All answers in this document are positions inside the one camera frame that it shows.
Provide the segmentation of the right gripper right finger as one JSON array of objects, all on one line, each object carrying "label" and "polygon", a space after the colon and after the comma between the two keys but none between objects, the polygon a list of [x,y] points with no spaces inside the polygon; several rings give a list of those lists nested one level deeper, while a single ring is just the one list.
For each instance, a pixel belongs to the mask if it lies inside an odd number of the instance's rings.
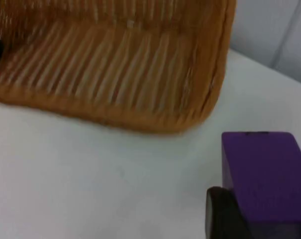
[{"label": "right gripper right finger", "polygon": [[233,194],[222,187],[206,192],[205,235],[207,239],[245,239],[247,228]]}]

